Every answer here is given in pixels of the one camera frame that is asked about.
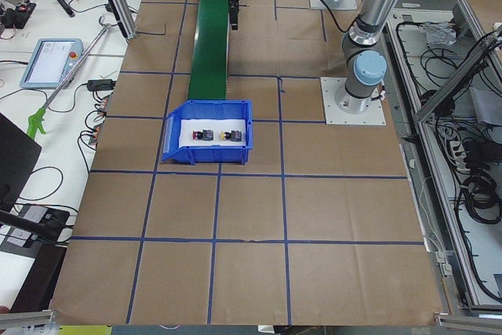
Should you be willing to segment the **green conveyor belt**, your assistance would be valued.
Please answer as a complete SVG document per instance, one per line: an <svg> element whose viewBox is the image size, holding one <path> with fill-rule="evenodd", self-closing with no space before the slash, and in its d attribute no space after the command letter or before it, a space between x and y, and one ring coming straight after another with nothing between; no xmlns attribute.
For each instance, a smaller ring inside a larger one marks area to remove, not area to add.
<svg viewBox="0 0 502 335"><path fill-rule="evenodd" d="M189 100L226 98L227 42L227 0L200 0L187 95Z"/></svg>

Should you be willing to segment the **blue bin left side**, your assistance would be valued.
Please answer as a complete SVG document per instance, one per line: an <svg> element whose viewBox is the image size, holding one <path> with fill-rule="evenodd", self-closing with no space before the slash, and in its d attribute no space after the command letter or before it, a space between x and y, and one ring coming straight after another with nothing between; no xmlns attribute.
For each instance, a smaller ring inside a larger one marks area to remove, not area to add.
<svg viewBox="0 0 502 335"><path fill-rule="evenodd" d="M253 149L252 117L250 100L188 100L167 117L162 161L244 165Z"/></svg>

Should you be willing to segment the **red push button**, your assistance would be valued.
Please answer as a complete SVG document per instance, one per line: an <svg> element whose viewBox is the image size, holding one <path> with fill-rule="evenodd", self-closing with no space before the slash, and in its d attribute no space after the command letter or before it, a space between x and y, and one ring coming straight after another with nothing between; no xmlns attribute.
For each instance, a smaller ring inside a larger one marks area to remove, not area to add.
<svg viewBox="0 0 502 335"><path fill-rule="evenodd" d="M195 141L213 141L214 135L211 129L195 130L192 132L192 140Z"/></svg>

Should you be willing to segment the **white foam pad left bin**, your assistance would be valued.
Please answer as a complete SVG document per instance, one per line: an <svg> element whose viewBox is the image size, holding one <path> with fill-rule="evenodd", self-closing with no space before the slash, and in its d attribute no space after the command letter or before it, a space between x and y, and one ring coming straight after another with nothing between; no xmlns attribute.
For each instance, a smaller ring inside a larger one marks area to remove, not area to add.
<svg viewBox="0 0 502 335"><path fill-rule="evenodd" d="M192 132L195 130L211 129L213 141L192 140ZM222 141L222 131L242 131L242 142L233 143ZM179 146L180 147L211 147L211 146L245 146L246 145L246 122L244 119L183 119L181 121Z"/></svg>

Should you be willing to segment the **black power adapter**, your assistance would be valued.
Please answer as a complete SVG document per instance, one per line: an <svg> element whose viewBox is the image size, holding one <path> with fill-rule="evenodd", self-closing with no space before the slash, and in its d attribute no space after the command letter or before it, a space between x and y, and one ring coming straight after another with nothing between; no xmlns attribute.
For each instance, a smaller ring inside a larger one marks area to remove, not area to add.
<svg viewBox="0 0 502 335"><path fill-rule="evenodd" d="M87 82L87 89L90 92L111 91L115 88L115 80L112 79L90 79Z"/></svg>

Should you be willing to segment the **teach pendant tablet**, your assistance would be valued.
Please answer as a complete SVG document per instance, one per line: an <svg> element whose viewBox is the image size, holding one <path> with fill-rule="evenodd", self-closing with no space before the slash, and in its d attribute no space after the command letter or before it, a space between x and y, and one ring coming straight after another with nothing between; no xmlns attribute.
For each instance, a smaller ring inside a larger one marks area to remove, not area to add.
<svg viewBox="0 0 502 335"><path fill-rule="evenodd" d="M20 81L23 89L55 89L83 52L80 38L41 38Z"/></svg>

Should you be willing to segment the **black monitor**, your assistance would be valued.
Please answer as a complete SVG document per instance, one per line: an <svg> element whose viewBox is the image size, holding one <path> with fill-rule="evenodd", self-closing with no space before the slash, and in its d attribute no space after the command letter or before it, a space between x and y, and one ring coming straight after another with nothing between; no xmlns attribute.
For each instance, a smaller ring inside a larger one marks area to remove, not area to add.
<svg viewBox="0 0 502 335"><path fill-rule="evenodd" d="M19 198L42 147L1 114L1 209L9 212Z"/></svg>

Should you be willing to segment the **white power strip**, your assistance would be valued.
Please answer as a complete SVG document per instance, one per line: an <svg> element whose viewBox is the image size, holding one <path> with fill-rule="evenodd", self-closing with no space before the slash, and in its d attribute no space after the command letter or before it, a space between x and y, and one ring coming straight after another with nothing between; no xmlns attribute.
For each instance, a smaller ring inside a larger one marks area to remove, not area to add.
<svg viewBox="0 0 502 335"><path fill-rule="evenodd" d="M442 138L449 162L453 164L457 172L463 174L469 173L469 168L467 168L467 163L465 162L467 154L460 137L453 133L446 133Z"/></svg>

